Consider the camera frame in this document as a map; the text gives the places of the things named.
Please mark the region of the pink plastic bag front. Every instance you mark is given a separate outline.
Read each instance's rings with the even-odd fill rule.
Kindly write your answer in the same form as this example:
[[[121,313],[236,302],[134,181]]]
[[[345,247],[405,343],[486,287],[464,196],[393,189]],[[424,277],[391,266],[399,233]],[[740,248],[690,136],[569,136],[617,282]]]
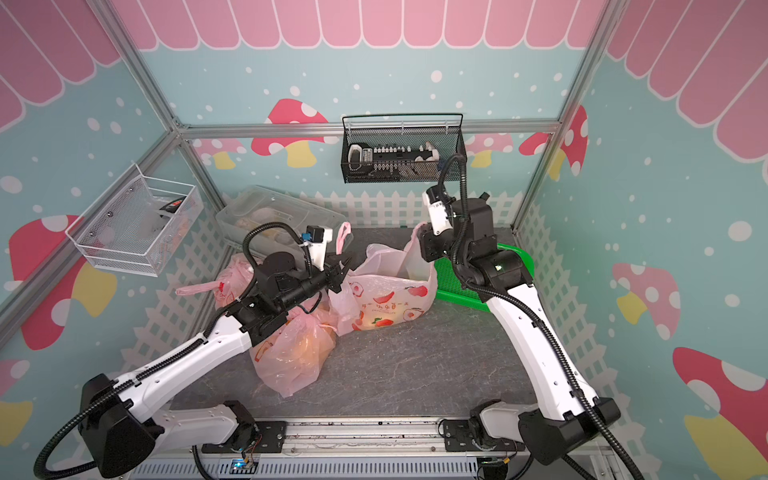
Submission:
[[[206,283],[188,285],[177,288],[177,296],[188,297],[203,293],[212,293],[217,308],[225,308],[239,300],[250,281],[253,279],[254,267],[242,253],[234,254],[228,265],[217,275],[216,279]]]

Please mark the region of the pink plastic bag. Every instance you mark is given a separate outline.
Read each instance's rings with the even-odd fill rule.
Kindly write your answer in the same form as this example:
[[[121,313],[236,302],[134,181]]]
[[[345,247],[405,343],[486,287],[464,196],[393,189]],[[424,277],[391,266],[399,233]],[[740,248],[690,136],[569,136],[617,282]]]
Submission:
[[[362,263],[346,275],[341,292],[330,294],[337,333],[415,321],[433,305],[437,287],[437,271],[422,258],[417,229],[400,249],[372,243]]]
[[[336,346],[336,325],[327,301],[311,313],[291,310],[285,325],[250,349],[259,379],[283,398],[314,383]]]
[[[206,283],[188,285],[177,288],[177,296],[188,297],[203,293],[212,293],[217,308],[225,308],[239,300],[250,281],[253,279],[254,267],[242,253],[234,254],[228,265],[217,275],[216,279]]]

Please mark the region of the pink plastic bag back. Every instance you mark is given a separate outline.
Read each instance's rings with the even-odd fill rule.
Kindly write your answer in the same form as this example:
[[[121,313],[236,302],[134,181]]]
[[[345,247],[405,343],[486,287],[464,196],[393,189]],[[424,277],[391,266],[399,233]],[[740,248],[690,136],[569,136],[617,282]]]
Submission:
[[[346,275],[341,292],[330,294],[337,333],[415,321],[433,305],[437,287],[437,271],[422,258],[417,229],[400,249],[372,243],[362,263]]]

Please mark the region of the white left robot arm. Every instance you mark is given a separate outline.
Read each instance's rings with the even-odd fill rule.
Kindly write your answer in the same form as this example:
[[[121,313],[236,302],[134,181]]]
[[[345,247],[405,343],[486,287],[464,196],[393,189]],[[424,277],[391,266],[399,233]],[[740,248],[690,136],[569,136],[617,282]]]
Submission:
[[[330,228],[310,225],[297,233],[283,222],[248,232],[242,250],[253,270],[244,291],[217,310],[205,329],[158,359],[115,379],[99,374],[83,387],[79,412],[42,447],[33,466],[38,479],[64,479],[92,469],[117,478],[161,447],[251,448],[258,436],[253,417],[237,401],[213,412],[157,414],[176,394],[230,358],[267,340],[289,314],[327,291],[340,292],[349,258],[329,254]]]

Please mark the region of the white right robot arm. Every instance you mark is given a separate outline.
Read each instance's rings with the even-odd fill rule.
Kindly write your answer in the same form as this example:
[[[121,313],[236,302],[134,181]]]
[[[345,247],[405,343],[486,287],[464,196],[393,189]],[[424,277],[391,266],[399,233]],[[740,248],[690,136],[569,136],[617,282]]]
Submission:
[[[422,258],[449,260],[461,288],[476,293],[504,329],[534,389],[532,407],[503,401],[482,405],[474,415],[477,444],[520,442],[531,462],[549,465],[563,460],[588,478],[570,453],[601,437],[631,477],[642,478],[609,429],[621,417],[616,401],[596,393],[552,331],[522,257],[498,246],[487,199],[469,197],[467,159],[455,153],[445,161],[436,185],[426,190],[423,200],[430,220],[417,229]]]

